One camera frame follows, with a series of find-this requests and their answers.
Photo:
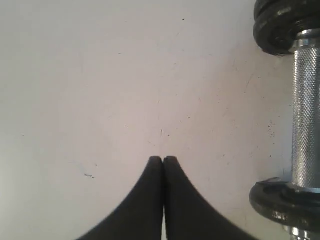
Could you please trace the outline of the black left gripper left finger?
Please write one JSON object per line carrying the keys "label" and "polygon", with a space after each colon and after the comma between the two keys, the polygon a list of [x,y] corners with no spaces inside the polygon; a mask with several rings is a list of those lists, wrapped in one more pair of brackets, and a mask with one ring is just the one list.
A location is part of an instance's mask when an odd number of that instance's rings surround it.
{"label": "black left gripper left finger", "polygon": [[102,222],[81,240],[160,240],[164,216],[164,164],[149,158],[134,188]]}

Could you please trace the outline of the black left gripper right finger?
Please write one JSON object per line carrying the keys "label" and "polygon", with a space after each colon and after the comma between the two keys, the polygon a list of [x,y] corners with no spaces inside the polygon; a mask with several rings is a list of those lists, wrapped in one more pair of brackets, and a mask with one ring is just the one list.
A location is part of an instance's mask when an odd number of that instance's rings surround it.
{"label": "black left gripper right finger", "polygon": [[216,211],[197,191],[175,156],[163,161],[168,240],[253,240]]}

